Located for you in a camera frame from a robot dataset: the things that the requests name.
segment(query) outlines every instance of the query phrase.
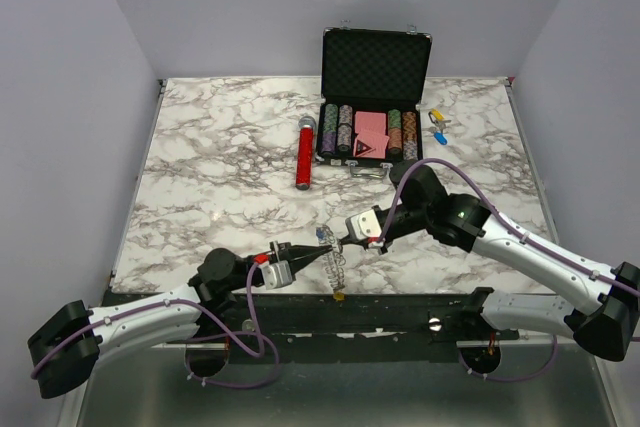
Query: case lid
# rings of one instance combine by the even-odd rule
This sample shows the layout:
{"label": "case lid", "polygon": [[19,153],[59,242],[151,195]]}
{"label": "case lid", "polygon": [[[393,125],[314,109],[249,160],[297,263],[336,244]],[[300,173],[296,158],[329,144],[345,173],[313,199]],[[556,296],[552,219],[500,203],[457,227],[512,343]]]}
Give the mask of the case lid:
{"label": "case lid", "polygon": [[430,52],[429,34],[327,29],[322,95],[418,104]]}

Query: poker chip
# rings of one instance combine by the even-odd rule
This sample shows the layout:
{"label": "poker chip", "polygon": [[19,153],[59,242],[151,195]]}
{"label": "poker chip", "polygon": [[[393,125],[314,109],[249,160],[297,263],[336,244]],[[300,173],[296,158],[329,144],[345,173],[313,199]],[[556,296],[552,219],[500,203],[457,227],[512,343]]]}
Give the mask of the poker chip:
{"label": "poker chip", "polygon": [[402,135],[406,141],[417,141],[418,122],[415,112],[405,112],[402,114]]}
{"label": "poker chip", "polygon": [[338,127],[338,150],[342,153],[351,151],[351,126],[341,125]]}
{"label": "poker chip", "polygon": [[333,132],[324,132],[322,134],[322,148],[320,150],[320,154],[327,155],[333,154],[336,151],[336,136],[337,133]]}
{"label": "poker chip", "polygon": [[402,145],[402,155],[404,160],[418,160],[418,142],[415,140],[407,140]]}
{"label": "poker chip", "polygon": [[389,129],[389,154],[400,155],[402,153],[402,130],[398,128]]}
{"label": "poker chip", "polygon": [[391,129],[402,129],[402,117],[398,109],[389,111],[387,114],[387,125],[389,126],[389,132],[391,132]]}
{"label": "poker chip", "polygon": [[327,104],[324,108],[323,132],[335,132],[338,128],[338,106]]}
{"label": "poker chip", "polygon": [[338,118],[339,125],[353,125],[353,107],[343,105],[340,107],[340,115]]}

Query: red cylinder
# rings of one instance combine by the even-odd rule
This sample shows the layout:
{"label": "red cylinder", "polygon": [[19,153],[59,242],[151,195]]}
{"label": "red cylinder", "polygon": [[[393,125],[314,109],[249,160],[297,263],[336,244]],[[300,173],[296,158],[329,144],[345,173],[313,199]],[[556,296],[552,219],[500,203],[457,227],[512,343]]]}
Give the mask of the red cylinder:
{"label": "red cylinder", "polygon": [[300,140],[298,141],[298,166],[296,169],[296,188],[308,190],[311,187],[311,161],[313,158],[313,133],[316,122],[313,117],[305,116],[298,122]]}

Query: purple cable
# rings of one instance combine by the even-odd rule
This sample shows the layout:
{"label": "purple cable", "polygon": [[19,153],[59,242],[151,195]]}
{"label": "purple cable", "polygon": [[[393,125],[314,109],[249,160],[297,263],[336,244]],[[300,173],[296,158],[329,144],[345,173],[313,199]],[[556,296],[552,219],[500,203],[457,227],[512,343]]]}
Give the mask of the purple cable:
{"label": "purple cable", "polygon": [[253,328],[256,329],[256,337],[258,337],[258,352],[259,357],[264,355],[264,336],[262,335],[262,331],[260,330],[260,324],[258,324],[258,316],[256,315],[256,307],[253,304],[253,294],[251,294],[251,282],[253,281],[253,274],[255,274],[258,269],[258,263],[254,262],[251,268],[249,269],[249,273],[247,273],[247,307],[249,308],[249,317],[253,321]]}
{"label": "purple cable", "polygon": [[[228,389],[239,389],[239,390],[243,390],[243,389],[257,389],[258,387],[263,387],[265,385],[268,385],[270,383],[272,383],[274,380],[276,380],[278,378],[278,375],[280,374],[280,368],[282,367],[282,365],[280,364],[280,354],[278,353],[278,349],[276,348],[276,346],[274,345],[274,343],[271,341],[271,339],[269,337],[266,337],[262,334],[258,334],[257,332],[246,332],[246,331],[242,331],[242,332],[234,332],[234,334],[236,335],[251,335],[254,337],[258,337],[258,339],[260,339],[262,337],[262,339],[269,345],[269,347],[271,347],[271,350],[273,350],[273,356],[275,357],[275,362],[273,365],[273,369],[271,369],[271,372],[269,373],[269,375],[263,379],[260,380],[258,382],[252,382],[250,384],[233,384],[231,382],[222,382],[219,380],[212,380],[206,377],[199,377],[196,374],[193,373],[193,371],[191,370],[191,359],[189,358],[189,355],[187,354],[185,356],[184,359],[184,366],[187,369],[187,372],[189,372],[189,375],[187,376],[187,380],[190,379],[196,379],[199,380],[200,382],[205,382],[207,384],[211,384],[211,385],[216,385],[218,387],[226,387]],[[195,339],[189,339],[187,341],[187,343],[191,344],[191,343],[195,343],[195,342],[207,342],[207,341],[211,341],[211,340],[218,340],[218,339],[222,339],[227,337],[227,334],[218,334],[218,335],[210,335],[208,337],[198,337]]]}
{"label": "purple cable", "polygon": [[[255,305],[253,303],[253,295],[251,293],[251,287],[252,287],[251,286],[251,281],[253,280],[253,275],[255,274],[255,271],[256,271],[257,268],[258,268],[258,264],[254,263],[251,266],[251,268],[249,269],[249,272],[247,274],[247,305],[249,307],[250,317],[251,317],[251,320],[253,321],[253,324],[254,324],[254,327],[256,329],[256,332],[255,333],[254,332],[245,332],[243,335],[252,335],[252,336],[256,336],[258,338],[258,345],[259,345],[258,352],[252,350],[249,346],[247,346],[244,342],[242,342],[238,338],[238,336],[237,336],[238,333],[237,332],[232,332],[231,329],[229,329],[229,327],[224,325],[224,322],[222,322],[218,317],[216,317],[216,315],[213,312],[211,312],[210,310],[204,308],[202,305],[200,305],[200,304],[198,304],[196,302],[193,302],[191,300],[186,300],[186,299],[171,299],[171,300],[168,301],[168,303],[169,303],[169,305],[174,305],[174,304],[187,305],[189,307],[193,307],[194,309],[199,310],[204,315],[206,315],[211,320],[213,320],[218,325],[218,327],[220,327],[225,332],[224,334],[220,334],[219,336],[214,336],[214,337],[221,338],[221,337],[229,336],[236,344],[238,344],[238,346],[242,350],[244,350],[251,357],[260,358],[260,357],[264,356],[264,352],[265,352],[264,342],[267,341],[267,343],[269,344],[269,346],[271,347],[271,349],[274,352],[276,366],[277,366],[279,364],[279,362],[280,362],[280,357],[279,357],[279,354],[278,354],[278,350],[276,349],[276,346],[273,344],[273,342],[271,342],[271,340],[269,340],[267,337],[262,335],[262,332],[260,330],[260,325],[258,323],[258,318],[256,317]],[[160,308],[160,307],[167,307],[167,304],[164,301],[163,302],[154,302],[153,304],[144,305],[144,306],[141,306],[141,307],[136,307],[135,309],[129,310],[127,312],[122,312],[120,314],[111,315],[111,316],[109,316],[109,318],[111,319],[111,322],[113,322],[113,321],[117,321],[117,320],[120,320],[120,319],[124,319],[126,317],[130,317],[132,315],[139,314],[141,312],[146,312],[146,311],[157,309],[157,308]],[[53,349],[51,349],[40,360],[40,362],[38,362],[36,364],[36,366],[31,371],[31,378],[32,379],[37,378],[38,374],[40,373],[42,368],[53,357],[58,355],[58,353],[60,353],[67,345],[69,345],[75,339],[77,339],[78,337],[84,335],[85,333],[89,332],[90,330],[93,330],[96,327],[100,327],[100,326],[102,326],[104,324],[105,324],[104,319],[98,320],[97,322],[94,322],[93,324],[89,324],[89,325],[86,325],[86,326],[82,327],[81,329],[77,330],[76,332],[71,334],[69,337],[64,339],[62,342],[60,342],[58,345],[56,345]],[[202,339],[198,339],[198,341],[199,342],[203,342],[206,339],[208,339],[208,338],[205,337],[205,338],[202,338]]]}
{"label": "purple cable", "polygon": [[554,362],[558,358],[558,339],[557,339],[557,337],[555,335],[553,336],[552,346],[553,347],[552,347],[552,350],[551,350],[551,357],[549,357],[549,360],[547,360],[547,363],[544,364],[540,368],[540,370],[538,370],[537,372],[534,372],[532,374],[523,375],[521,377],[505,378],[505,377],[490,377],[488,375],[485,376],[485,374],[481,374],[480,372],[476,372],[474,370],[471,370],[471,368],[464,361],[464,358],[462,357],[462,353],[461,352],[458,352],[458,361],[460,362],[460,364],[462,364],[464,369],[470,375],[473,375],[474,377],[478,377],[480,379],[488,380],[490,382],[504,382],[504,383],[524,382],[524,381],[535,379],[536,377],[541,376],[542,374],[546,373],[553,366]]}
{"label": "purple cable", "polygon": [[[477,194],[477,196],[480,197],[480,200],[484,202],[484,204],[491,211],[491,213],[496,218],[496,220],[500,223],[500,225],[502,225],[507,230],[507,232],[509,232],[511,235],[514,235],[519,241],[524,242],[527,245],[530,245],[531,247],[542,252],[543,254],[546,254],[552,259],[562,262],[563,264],[571,267],[574,270],[577,270],[578,272],[581,272],[589,276],[592,275],[591,270],[589,270],[588,268],[578,264],[577,262],[574,262],[571,259],[566,258],[562,254],[558,254],[557,252],[554,252],[553,250],[545,247],[544,245],[536,242],[535,240],[532,240],[530,238],[525,238],[525,234],[523,232],[518,231],[515,227],[512,227],[509,224],[509,222],[507,222],[502,218],[502,216],[500,215],[500,212],[498,212],[498,209],[496,209],[496,207],[489,201],[487,196],[484,195],[482,190],[480,190],[480,187],[478,187],[478,185],[473,180],[471,180],[471,178],[467,174],[465,174],[462,170],[460,170],[460,168],[457,167],[456,165],[443,159],[428,158],[428,159],[419,160],[407,169],[405,174],[402,176],[402,179],[400,180],[398,187],[396,188],[396,195],[393,197],[393,202],[391,203],[391,208],[389,209],[387,220],[385,221],[384,226],[382,227],[382,233],[380,234],[379,239],[384,239],[385,235],[387,235],[387,232],[389,231],[389,227],[391,226],[391,222],[393,221],[393,217],[395,216],[395,213],[396,213],[398,202],[400,201],[400,194],[402,192],[402,189],[404,188],[404,185],[407,183],[407,180],[409,179],[409,177],[413,172],[415,172],[418,168],[422,167],[425,164],[444,165],[445,167],[449,167],[456,174],[462,177],[462,179],[469,185],[469,187],[471,187],[471,189]],[[604,275],[596,275],[595,278],[606,284],[617,287],[620,290],[624,290],[625,292],[628,292],[629,294],[634,295],[635,297],[640,297],[640,291],[632,287],[629,287],[628,285],[625,285],[622,282],[619,282],[614,279],[610,279],[609,277],[605,277]]]}

